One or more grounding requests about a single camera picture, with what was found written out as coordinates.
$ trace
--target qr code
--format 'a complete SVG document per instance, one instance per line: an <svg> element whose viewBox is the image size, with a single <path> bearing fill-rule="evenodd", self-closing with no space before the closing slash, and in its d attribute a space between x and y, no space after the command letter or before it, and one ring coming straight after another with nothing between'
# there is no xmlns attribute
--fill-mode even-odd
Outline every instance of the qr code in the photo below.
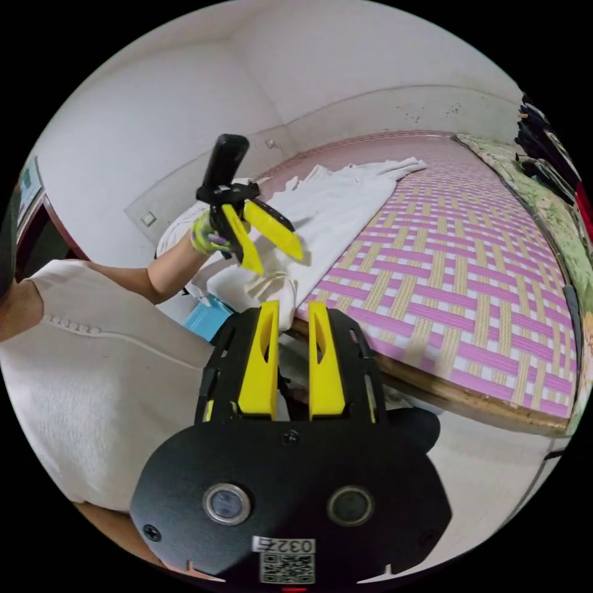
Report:
<svg viewBox="0 0 593 593"><path fill-rule="evenodd" d="M260 581L283 585L315 582L314 554L260 554Z"/></svg>

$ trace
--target camera lens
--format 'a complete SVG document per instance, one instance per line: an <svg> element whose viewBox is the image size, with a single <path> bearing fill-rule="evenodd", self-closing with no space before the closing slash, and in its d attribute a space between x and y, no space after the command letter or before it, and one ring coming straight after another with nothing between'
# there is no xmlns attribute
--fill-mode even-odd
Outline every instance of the camera lens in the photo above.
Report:
<svg viewBox="0 0 593 593"><path fill-rule="evenodd" d="M327 504L329 518L344 527L357 527L371 517L374 503L371 494L360 486L336 490Z"/></svg>
<svg viewBox="0 0 593 593"><path fill-rule="evenodd" d="M239 525L249 517L249 496L234 484L216 484L204 495L204 511L217 523Z"/></svg>

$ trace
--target printed number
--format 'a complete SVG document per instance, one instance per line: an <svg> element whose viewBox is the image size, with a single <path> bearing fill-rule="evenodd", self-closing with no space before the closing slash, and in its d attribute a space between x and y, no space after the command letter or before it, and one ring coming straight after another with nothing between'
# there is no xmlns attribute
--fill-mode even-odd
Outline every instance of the printed number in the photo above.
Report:
<svg viewBox="0 0 593 593"><path fill-rule="evenodd" d="M279 554L315 554L315 540L275 539L273 537L254 537L253 552L274 552Z"/></svg>

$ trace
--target human arm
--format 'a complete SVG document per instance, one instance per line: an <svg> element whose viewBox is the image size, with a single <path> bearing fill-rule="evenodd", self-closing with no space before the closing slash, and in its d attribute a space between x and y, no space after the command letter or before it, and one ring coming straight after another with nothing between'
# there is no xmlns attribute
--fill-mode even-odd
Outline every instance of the human arm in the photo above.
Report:
<svg viewBox="0 0 593 593"><path fill-rule="evenodd" d="M174 297L198 273L211 254L194 249L188 231L169 251L148 267L109 267L86 262L87 267L106 276L122 288L135 292L154 305Z"/></svg>
<svg viewBox="0 0 593 593"><path fill-rule="evenodd" d="M86 265L126 290L159 305L178 294L215 251L229 249L228 241L212 231L209 211L206 211L178 244L152 261L148 267L108 267L94 262L86 262Z"/></svg>

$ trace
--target human hand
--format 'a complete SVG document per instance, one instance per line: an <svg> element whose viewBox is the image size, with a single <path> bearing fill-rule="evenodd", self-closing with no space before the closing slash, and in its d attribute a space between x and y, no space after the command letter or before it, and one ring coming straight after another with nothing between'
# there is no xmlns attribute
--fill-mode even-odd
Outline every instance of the human hand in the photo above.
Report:
<svg viewBox="0 0 593 593"><path fill-rule="evenodd" d="M251 230L251 225L243 221L245 231ZM221 237L210 224L210 209L203 212L191 225L191 244L194 249L205 255L212 255L216 251L231 252L230 242Z"/></svg>

